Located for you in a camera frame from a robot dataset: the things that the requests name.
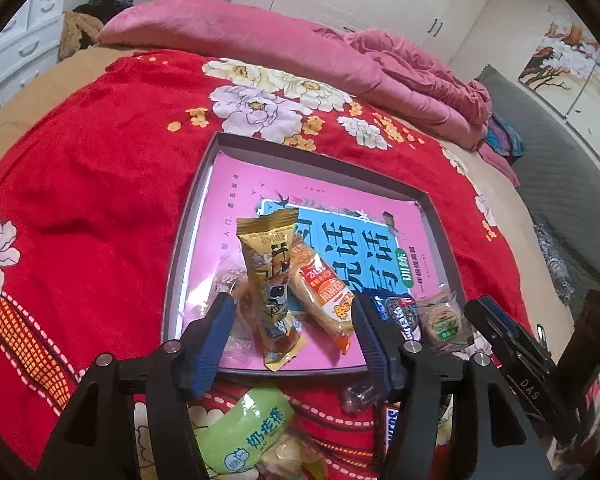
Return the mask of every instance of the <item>silver screw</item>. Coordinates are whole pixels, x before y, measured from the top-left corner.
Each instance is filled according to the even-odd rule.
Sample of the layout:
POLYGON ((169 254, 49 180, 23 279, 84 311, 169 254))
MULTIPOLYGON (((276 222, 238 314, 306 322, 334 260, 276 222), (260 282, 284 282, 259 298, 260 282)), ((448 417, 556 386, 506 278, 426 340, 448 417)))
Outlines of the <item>silver screw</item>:
POLYGON ((402 347, 410 354, 417 354, 420 350, 422 350, 422 345, 413 339, 407 339, 402 347))
POLYGON ((113 361, 113 355, 111 354, 100 354, 96 359, 98 366, 109 366, 113 361))
POLYGON ((487 366, 491 363, 491 358, 484 352, 476 352, 474 354, 474 361, 480 366, 487 366))
POLYGON ((170 339, 162 345, 162 349, 167 352, 167 354, 175 354, 181 348, 182 345, 177 339, 170 339))

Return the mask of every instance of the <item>floral blanket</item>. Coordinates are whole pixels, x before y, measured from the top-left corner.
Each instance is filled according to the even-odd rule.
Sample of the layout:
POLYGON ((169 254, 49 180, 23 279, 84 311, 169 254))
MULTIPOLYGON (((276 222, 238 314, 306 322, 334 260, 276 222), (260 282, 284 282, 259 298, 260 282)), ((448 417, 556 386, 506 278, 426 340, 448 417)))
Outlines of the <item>floral blanket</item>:
MULTIPOLYGON (((528 326, 520 278, 462 162, 436 140, 321 82, 157 50, 117 60, 0 161, 0 434, 36 465, 93 359, 160 339, 171 252, 190 184, 218 131, 283 142, 430 195, 468 299, 528 326)), ((373 415, 344 416, 346 379, 281 382, 330 476, 368 480, 373 415)), ((207 410, 241 395, 218 383, 207 410)))

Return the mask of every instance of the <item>green snack package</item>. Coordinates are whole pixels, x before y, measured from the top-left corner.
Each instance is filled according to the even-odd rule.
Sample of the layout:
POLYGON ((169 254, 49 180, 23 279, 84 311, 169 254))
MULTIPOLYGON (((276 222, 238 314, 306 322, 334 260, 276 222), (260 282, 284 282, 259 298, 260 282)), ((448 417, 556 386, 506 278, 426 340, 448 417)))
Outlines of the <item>green snack package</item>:
POLYGON ((293 415, 291 405, 273 384, 252 388, 200 434, 202 458, 219 474, 250 469, 285 431, 293 415))

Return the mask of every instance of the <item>gray headboard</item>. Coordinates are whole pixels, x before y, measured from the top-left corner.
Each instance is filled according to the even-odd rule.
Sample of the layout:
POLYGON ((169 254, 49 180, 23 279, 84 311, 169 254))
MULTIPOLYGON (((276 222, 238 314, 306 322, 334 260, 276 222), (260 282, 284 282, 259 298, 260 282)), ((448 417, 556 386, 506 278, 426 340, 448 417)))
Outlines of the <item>gray headboard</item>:
POLYGON ((600 290, 600 170, 566 126, 522 88, 487 66, 478 80, 494 111, 515 129, 525 153, 513 165, 520 196, 535 219, 552 231, 566 261, 578 313, 589 288, 600 290))

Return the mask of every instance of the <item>pink fabric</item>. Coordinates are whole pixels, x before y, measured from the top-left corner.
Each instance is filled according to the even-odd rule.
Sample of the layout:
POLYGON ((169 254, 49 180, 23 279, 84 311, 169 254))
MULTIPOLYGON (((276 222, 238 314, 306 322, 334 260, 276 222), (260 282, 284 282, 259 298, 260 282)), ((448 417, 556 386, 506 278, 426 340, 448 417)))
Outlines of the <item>pink fabric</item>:
POLYGON ((482 125, 491 117, 491 97, 477 81, 460 81, 451 69, 419 46, 381 30, 351 32, 342 40, 373 59, 382 71, 421 94, 452 107, 470 124, 482 125))
POLYGON ((518 176, 516 172, 513 171, 509 163, 506 159, 498 155, 493 151, 492 147, 488 145, 486 142, 481 142, 478 145, 478 154, 482 157, 482 160, 493 166, 496 170, 499 170, 504 176, 506 176, 514 187, 520 186, 520 181, 518 180, 518 176))
POLYGON ((486 124, 470 124, 463 112, 438 100, 438 86, 421 84, 432 95, 414 91, 404 84, 404 70, 395 71, 402 81, 393 79, 372 56, 360 54, 338 36, 315 23, 256 7, 219 0, 159 0, 115 16, 99 41, 174 48, 284 70, 359 96, 465 149, 474 150, 484 138, 486 124))

